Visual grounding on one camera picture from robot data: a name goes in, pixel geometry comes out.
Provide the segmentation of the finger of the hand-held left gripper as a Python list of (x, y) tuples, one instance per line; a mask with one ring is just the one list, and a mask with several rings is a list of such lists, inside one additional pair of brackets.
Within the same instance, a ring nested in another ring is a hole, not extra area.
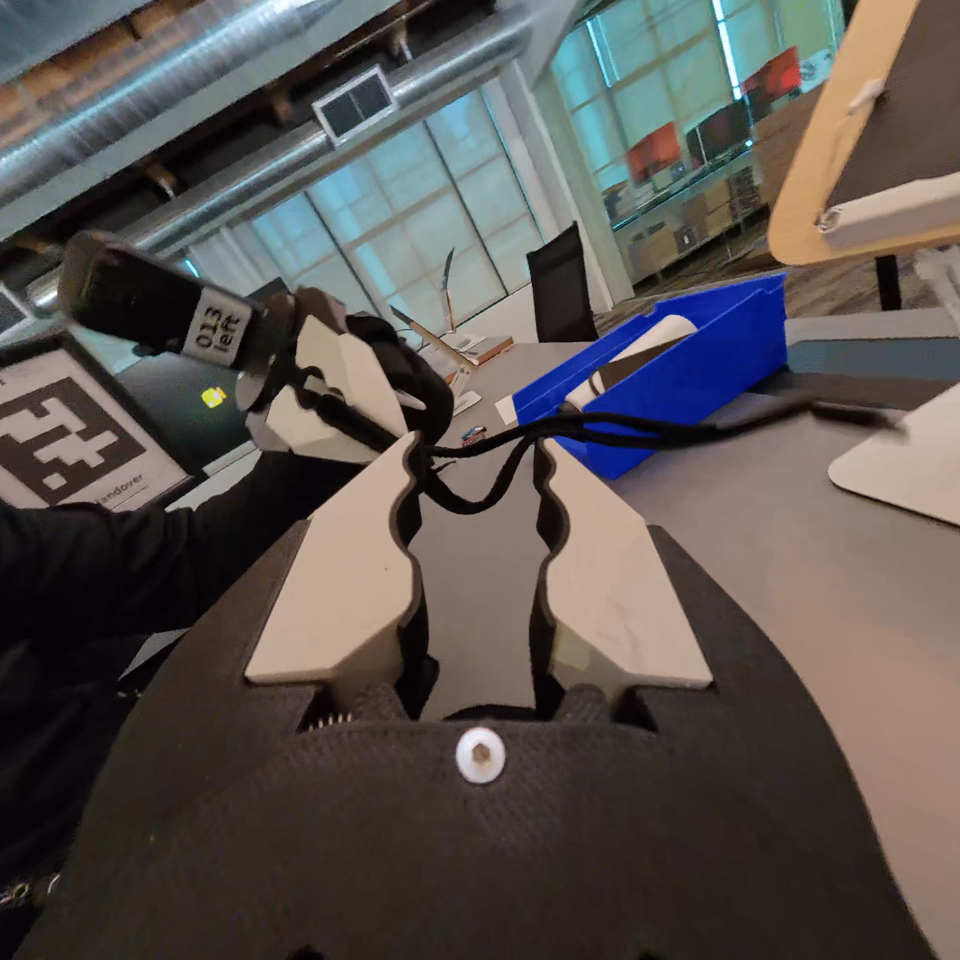
[[(290, 296), (296, 333), (293, 350), (294, 391), (299, 405), (313, 410), (350, 438), (368, 447), (391, 447), (408, 431), (397, 389), (374, 348), (351, 333), (342, 304), (319, 290), (298, 290)], [(352, 400), (330, 396), (309, 400), (306, 391), (358, 395), (387, 393), (387, 426), (354, 408)]]
[[(387, 392), (362, 390), (358, 394), (339, 394), (335, 390), (318, 393), (306, 390), (309, 401), (329, 397), (353, 407), (378, 426), (387, 426)], [(358, 439), (328, 424), (316, 411), (300, 405), (294, 390), (282, 390), (269, 405), (255, 411), (257, 397), (245, 392), (246, 426), (260, 450), (288, 450), (297, 455), (378, 455)]]

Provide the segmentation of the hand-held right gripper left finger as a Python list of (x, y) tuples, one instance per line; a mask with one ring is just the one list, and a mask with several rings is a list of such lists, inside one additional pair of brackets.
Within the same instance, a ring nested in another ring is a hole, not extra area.
[(421, 717), (439, 677), (409, 549), (422, 526), (421, 440), (401, 437), (308, 519), (247, 662), (250, 684), (320, 687), (342, 714), (385, 685)]

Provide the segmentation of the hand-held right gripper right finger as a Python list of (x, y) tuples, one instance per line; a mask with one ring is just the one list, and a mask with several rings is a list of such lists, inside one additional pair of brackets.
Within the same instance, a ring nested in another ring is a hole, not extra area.
[(643, 517), (565, 450), (534, 450), (535, 529), (547, 547), (529, 627), (534, 710), (568, 690), (617, 707), (631, 689), (705, 690), (714, 681)]

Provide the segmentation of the person's left forearm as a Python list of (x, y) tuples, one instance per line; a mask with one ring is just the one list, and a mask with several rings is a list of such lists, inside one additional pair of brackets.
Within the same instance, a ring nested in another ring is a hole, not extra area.
[(190, 626), (361, 471), (262, 453), (195, 509), (2, 505), (2, 714), (51, 702), (42, 667), (83, 643)]

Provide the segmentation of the large black monitor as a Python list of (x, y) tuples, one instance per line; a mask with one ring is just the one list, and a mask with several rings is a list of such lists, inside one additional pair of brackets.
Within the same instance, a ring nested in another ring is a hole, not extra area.
[(191, 474), (210, 473), (252, 444), (235, 369), (163, 353), (137, 359), (115, 378)]

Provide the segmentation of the black framed tag sign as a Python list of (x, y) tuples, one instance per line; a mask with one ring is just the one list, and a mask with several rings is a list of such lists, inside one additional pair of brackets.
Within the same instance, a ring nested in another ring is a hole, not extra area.
[(16, 508), (164, 507), (198, 477), (66, 331), (1, 350), (1, 499)]

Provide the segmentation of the black office chair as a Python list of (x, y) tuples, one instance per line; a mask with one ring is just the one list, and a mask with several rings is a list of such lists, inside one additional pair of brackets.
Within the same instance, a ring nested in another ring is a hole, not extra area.
[(598, 340), (577, 222), (526, 254), (539, 343)]

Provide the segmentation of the blue plastic bin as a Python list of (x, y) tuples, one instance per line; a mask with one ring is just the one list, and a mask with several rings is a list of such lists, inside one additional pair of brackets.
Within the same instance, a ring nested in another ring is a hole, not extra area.
[(621, 323), (512, 396), (521, 425), (556, 414), (588, 376), (663, 318), (696, 332), (586, 406), (682, 425), (702, 422), (787, 362), (785, 271), (660, 301)]

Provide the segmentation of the white roll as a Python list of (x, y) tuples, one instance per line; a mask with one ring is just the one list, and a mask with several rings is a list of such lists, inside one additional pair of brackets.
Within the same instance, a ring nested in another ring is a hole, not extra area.
[(560, 411), (582, 412), (587, 405), (606, 391), (617, 386), (697, 331), (696, 325), (685, 316), (671, 314), (662, 318), (612, 359), (595, 368), (579, 386), (567, 394), (559, 408)]

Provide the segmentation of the white vent grille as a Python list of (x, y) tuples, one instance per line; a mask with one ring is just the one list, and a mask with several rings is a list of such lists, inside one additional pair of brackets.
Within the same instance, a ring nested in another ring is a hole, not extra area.
[(376, 126), (398, 109), (398, 101), (381, 66), (371, 66), (311, 103), (330, 144), (339, 148)]

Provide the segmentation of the white board stand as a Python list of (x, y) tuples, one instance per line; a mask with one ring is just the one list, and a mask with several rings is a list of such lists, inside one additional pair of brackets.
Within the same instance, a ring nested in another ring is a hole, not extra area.
[[(959, 174), (920, 178), (843, 201), (818, 227), (835, 250), (878, 246), (901, 235), (958, 226)], [(831, 483), (847, 493), (932, 520), (959, 524), (959, 386), (906, 414), (900, 433), (881, 432), (837, 458)]]

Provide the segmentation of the orange 3D printer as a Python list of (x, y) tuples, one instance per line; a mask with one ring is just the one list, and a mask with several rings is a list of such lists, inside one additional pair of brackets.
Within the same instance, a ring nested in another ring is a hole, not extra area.
[(626, 153), (630, 180), (639, 185), (683, 158), (677, 127), (670, 121), (638, 140)]
[(750, 108), (756, 113), (777, 100), (799, 90), (802, 85), (801, 61), (794, 45), (773, 56), (740, 82)]

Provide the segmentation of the wooden board with black mat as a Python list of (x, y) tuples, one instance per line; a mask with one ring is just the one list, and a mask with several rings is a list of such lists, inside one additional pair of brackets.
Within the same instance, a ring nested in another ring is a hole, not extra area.
[[(870, 79), (885, 81), (870, 106), (847, 104)], [(835, 249), (819, 220), (843, 202), (919, 179), (958, 173), (958, 2), (859, 2), (779, 191), (772, 255), (788, 266), (906, 254), (958, 243), (895, 236)]]

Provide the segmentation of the silver ventilation duct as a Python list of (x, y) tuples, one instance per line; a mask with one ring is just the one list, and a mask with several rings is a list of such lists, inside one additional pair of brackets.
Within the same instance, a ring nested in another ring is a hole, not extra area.
[[(538, 78), (582, 2), (320, 2), (318, 21), (147, 121), (27, 198), (85, 186), (2, 239), (2, 282), (40, 311), (56, 297), (62, 246), (104, 230), (157, 256), (287, 200), (518, 62)], [(380, 67), (396, 110), (330, 139), (313, 103)]]
[(208, 1), (2, 121), (3, 207), (275, 46), (337, 1)]

